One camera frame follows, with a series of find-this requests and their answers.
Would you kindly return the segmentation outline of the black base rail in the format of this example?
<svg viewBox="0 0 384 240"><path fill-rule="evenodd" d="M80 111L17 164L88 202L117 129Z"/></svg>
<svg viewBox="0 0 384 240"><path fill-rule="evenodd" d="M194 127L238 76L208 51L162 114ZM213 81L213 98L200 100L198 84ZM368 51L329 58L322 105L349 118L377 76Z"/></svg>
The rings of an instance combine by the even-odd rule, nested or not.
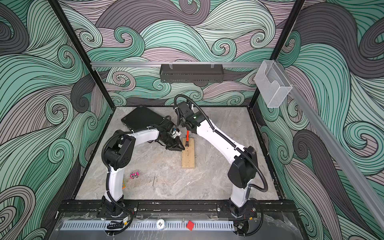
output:
<svg viewBox="0 0 384 240"><path fill-rule="evenodd" d="M202 214L208 218L248 218L259 212L295 212L296 205L290 200L248 200L243 207L236 207L229 200L123 200L125 207L138 219L149 216ZM99 218L110 218L103 200L63 201L59 212L96 213Z"/></svg>

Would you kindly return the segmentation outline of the aluminium wall rail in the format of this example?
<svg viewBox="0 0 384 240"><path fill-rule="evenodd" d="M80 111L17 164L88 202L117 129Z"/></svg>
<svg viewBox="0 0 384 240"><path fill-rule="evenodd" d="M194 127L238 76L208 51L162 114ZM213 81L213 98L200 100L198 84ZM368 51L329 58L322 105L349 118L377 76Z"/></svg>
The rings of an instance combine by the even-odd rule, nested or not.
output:
<svg viewBox="0 0 384 240"><path fill-rule="evenodd" d="M384 202L382 198L376 193L366 177L360 172L354 161L349 157L346 150L323 122L321 117L312 109L311 105L308 104L306 96L303 95L299 89L299 85L292 81L285 68L280 63L277 63L277 66L283 74L285 81L291 85L292 89L290 90L290 93L292 93L294 99L299 104L303 114L306 115L313 125L330 155L337 160L341 170L345 173L346 177L375 218L377 224L383 229Z"/></svg>
<svg viewBox="0 0 384 240"><path fill-rule="evenodd" d="M97 61L90 63L92 68L160 68L161 65L222 65L223 68L259 68L262 62L140 62L140 61Z"/></svg>

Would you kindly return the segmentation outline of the black hard case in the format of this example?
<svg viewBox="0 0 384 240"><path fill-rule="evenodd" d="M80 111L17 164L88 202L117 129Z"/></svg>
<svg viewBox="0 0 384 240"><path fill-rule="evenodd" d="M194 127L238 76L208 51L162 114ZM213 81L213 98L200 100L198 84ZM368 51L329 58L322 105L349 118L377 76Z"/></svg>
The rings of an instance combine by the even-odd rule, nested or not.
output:
<svg viewBox="0 0 384 240"><path fill-rule="evenodd" d="M170 123L169 117L162 117L147 107L137 107L121 119L121 122L134 132L150 127L164 127Z"/></svg>

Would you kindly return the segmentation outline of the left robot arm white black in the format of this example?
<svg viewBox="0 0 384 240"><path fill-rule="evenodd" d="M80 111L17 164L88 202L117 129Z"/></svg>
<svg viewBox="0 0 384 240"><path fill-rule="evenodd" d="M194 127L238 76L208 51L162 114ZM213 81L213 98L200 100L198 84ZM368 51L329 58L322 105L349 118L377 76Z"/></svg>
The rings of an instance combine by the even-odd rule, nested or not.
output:
<svg viewBox="0 0 384 240"><path fill-rule="evenodd" d="M128 131L117 130L107 140L101 154L107 168L106 192L102 202L111 216L117 218L124 212L134 213L123 203L124 171L132 159L134 148L147 142L159 142L167 150L181 152L185 147L180 135L180 130L171 120L163 119L159 124L129 127Z"/></svg>

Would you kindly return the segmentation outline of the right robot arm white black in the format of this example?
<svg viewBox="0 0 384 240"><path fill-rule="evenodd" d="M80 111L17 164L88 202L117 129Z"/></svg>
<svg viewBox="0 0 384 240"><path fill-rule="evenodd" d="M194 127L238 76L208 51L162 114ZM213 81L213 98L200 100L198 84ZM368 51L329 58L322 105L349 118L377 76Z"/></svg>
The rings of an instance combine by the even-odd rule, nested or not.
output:
<svg viewBox="0 0 384 240"><path fill-rule="evenodd" d="M229 208L233 216L239 218L245 214L246 204L250 200L252 188L267 192L267 180L258 165L255 148L245 147L221 131L200 106L186 95L176 95L174 111L177 114L177 126L200 136L214 146L231 165L228 178L233 184L229 198Z"/></svg>

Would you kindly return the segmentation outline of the white round knob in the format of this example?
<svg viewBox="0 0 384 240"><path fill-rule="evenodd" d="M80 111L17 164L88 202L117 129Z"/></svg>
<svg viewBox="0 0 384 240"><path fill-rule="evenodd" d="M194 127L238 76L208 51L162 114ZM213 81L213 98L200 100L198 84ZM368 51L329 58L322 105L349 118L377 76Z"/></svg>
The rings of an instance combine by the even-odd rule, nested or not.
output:
<svg viewBox="0 0 384 240"><path fill-rule="evenodd" d="M163 219L157 220L157 222L156 222L157 230L163 230L165 228L165 226L166 226L165 220L163 220Z"/></svg>

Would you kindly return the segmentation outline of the pink toy car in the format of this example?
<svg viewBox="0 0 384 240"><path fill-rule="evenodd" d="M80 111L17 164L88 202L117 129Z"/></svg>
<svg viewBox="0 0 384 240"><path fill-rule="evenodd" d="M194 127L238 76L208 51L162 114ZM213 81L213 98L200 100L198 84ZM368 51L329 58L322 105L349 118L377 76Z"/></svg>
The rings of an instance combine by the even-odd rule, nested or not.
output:
<svg viewBox="0 0 384 240"><path fill-rule="evenodd" d="M139 171L133 171L131 174L130 174L130 178L133 180L135 178L138 178L139 177Z"/></svg>

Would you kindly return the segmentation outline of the wooden block with nails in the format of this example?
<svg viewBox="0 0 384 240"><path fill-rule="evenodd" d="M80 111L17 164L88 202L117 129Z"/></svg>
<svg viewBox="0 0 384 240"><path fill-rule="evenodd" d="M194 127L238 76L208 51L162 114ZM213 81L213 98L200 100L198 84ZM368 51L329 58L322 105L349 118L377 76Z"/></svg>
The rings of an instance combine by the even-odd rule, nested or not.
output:
<svg viewBox="0 0 384 240"><path fill-rule="evenodd" d="M189 139L189 145L186 146L186 138L183 138L183 145L185 150L182 151L182 169L195 168L195 141L193 138Z"/></svg>

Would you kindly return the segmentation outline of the aluminium wall rail right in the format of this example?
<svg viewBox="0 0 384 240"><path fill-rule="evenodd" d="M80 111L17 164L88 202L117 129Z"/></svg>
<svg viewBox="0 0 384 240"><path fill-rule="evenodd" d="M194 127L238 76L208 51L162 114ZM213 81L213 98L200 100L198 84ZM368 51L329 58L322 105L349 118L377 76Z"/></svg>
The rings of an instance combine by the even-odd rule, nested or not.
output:
<svg viewBox="0 0 384 240"><path fill-rule="evenodd" d="M349 157L346 150L323 122L321 117L312 109L311 105L308 104L306 96L303 95L299 89L299 85L292 81L285 68L280 63L277 63L277 66L283 74L285 81L291 85L292 89L290 90L290 93L292 93L294 99L299 104L303 114L306 115L313 125L330 155L337 160L341 170L345 173L346 177L375 218L377 224L383 229L384 202L382 198L376 193L366 177L360 172L354 161Z"/></svg>

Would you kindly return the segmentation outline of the clear mesh wall holder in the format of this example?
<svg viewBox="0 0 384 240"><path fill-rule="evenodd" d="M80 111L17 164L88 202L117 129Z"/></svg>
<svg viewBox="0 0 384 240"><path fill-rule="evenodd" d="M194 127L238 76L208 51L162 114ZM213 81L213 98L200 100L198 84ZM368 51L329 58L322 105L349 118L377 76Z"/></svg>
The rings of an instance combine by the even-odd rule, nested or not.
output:
<svg viewBox="0 0 384 240"><path fill-rule="evenodd" d="M285 68L275 60L263 61L254 80L268 108L279 108L293 88Z"/></svg>

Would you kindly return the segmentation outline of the claw hammer orange black handle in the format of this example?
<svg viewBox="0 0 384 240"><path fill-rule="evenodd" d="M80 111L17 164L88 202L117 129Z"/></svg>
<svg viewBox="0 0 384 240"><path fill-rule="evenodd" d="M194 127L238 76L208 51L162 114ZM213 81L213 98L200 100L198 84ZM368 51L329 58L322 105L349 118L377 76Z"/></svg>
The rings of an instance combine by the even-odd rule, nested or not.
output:
<svg viewBox="0 0 384 240"><path fill-rule="evenodd" d="M188 148L190 146L189 140L190 140L190 132L187 131L187 133L186 133L186 143L185 143L185 147L186 148Z"/></svg>

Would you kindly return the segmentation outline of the red cube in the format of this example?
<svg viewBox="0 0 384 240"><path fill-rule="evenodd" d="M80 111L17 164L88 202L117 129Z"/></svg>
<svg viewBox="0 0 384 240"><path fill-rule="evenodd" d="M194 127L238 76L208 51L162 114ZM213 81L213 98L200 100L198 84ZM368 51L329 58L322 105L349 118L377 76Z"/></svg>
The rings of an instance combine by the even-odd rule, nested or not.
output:
<svg viewBox="0 0 384 240"><path fill-rule="evenodd" d="M192 222L192 221L188 221L187 225L186 225L186 228L190 231L192 231L195 227L195 223Z"/></svg>

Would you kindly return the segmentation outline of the aluminium wall rail back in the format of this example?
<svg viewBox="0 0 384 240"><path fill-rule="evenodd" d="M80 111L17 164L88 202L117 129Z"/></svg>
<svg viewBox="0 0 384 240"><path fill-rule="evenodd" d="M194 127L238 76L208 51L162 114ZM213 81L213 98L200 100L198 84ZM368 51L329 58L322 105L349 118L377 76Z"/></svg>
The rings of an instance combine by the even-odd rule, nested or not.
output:
<svg viewBox="0 0 384 240"><path fill-rule="evenodd" d="M92 68L160 68L161 65L222 65L223 68L259 68L262 62L140 62L140 61L97 61L90 63Z"/></svg>

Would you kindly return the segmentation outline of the black wall tray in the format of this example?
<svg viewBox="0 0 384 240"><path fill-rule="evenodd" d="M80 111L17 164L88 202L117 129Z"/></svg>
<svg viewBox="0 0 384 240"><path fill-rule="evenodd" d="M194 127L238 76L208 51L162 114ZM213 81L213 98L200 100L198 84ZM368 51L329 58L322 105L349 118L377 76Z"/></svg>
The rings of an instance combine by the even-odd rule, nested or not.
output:
<svg viewBox="0 0 384 240"><path fill-rule="evenodd" d="M223 66L214 64L163 64L160 68L164 83L220 83L224 75Z"/></svg>

